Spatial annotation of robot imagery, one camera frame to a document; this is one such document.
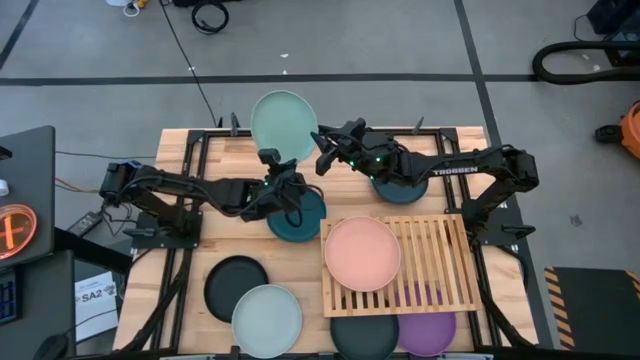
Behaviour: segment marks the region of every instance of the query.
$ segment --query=yellow black caution stripe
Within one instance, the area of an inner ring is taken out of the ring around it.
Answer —
[[[627,275],[631,278],[631,282],[633,283],[633,287],[636,289],[636,296],[638,300],[640,300],[640,279],[638,275],[636,275],[633,271],[626,271]]]
[[[564,300],[562,299],[562,289],[560,289],[558,275],[556,275],[553,267],[548,266],[544,269],[544,278],[547,281],[553,316],[556,319],[556,326],[558,327],[560,348],[562,348],[562,350],[573,350],[575,343],[571,335],[571,327],[569,326],[569,315],[567,314]]]

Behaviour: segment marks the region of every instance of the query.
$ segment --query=wooden dish rack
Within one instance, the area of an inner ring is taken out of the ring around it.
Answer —
[[[394,280],[371,292],[347,289],[331,276],[324,260],[324,248],[331,229],[342,219],[322,221],[320,243],[325,317],[476,311],[481,308],[476,271],[460,215],[376,219],[396,235],[402,250],[402,264]],[[399,296],[399,303],[396,303],[396,294],[404,293],[405,287],[409,302],[405,296]]]

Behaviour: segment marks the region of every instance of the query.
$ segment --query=vacuum hose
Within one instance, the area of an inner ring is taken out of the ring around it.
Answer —
[[[538,78],[556,85],[578,85],[596,81],[611,80],[640,80],[640,66],[623,67],[613,70],[600,71],[593,74],[552,74],[542,65],[544,58],[552,53],[566,50],[634,50],[640,51],[640,43],[625,42],[603,42],[603,41],[568,41],[551,44],[542,48],[533,57],[533,73]]]

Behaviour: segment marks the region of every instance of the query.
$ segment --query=purple plate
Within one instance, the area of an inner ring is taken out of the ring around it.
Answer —
[[[407,305],[411,305],[408,286],[404,288],[404,293]],[[438,303],[442,304],[440,291],[437,291],[437,296]],[[416,284],[416,299],[418,305],[422,305],[418,284]],[[396,294],[396,303],[398,304],[399,301],[400,297]],[[427,304],[433,304],[429,285],[427,285]],[[398,315],[398,324],[400,326],[398,343],[416,356],[429,357],[443,353],[456,335],[456,314],[451,312]]]

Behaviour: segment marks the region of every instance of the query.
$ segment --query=black plate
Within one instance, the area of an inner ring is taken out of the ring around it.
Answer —
[[[399,335],[395,315],[331,318],[333,344],[348,360],[384,360],[395,350]]]
[[[211,269],[204,284],[204,302],[220,321],[231,323],[240,298],[256,286],[269,283],[260,263],[246,256],[228,257]]]

